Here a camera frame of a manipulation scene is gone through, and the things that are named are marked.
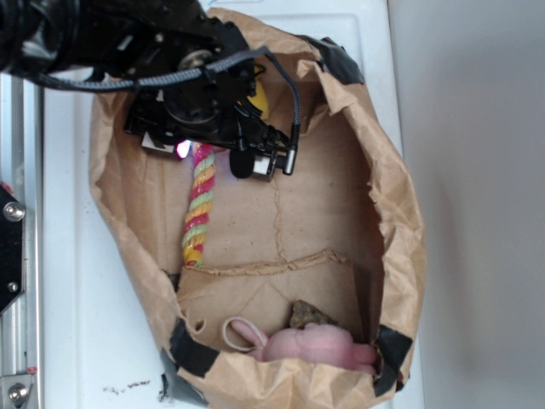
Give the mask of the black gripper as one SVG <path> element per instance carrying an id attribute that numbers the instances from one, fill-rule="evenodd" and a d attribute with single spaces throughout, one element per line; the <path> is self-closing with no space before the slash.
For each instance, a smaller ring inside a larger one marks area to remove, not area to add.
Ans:
<path id="1" fill-rule="evenodd" d="M 142 136 L 141 146 L 149 153 L 183 160 L 190 153 L 190 141 L 245 149 L 259 133 L 261 110 L 249 98 L 257 93 L 261 67 L 252 57 L 233 61 L 250 47 L 232 22 L 213 19 L 212 27 L 218 48 L 195 50 L 179 65 L 182 71 L 199 69 L 197 78 L 142 90 L 130 106 L 123 130 Z M 235 177 L 249 178 L 255 155 L 231 150 L 229 165 Z"/>

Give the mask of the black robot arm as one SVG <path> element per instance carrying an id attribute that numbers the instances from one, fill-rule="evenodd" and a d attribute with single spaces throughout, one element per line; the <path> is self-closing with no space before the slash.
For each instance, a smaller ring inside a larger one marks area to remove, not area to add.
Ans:
<path id="1" fill-rule="evenodd" d="M 239 178 L 272 151 L 250 102 L 248 44 L 196 1 L 4 1 L 1 69 L 52 89 L 133 93 L 126 132 L 175 151 L 225 148 Z"/>

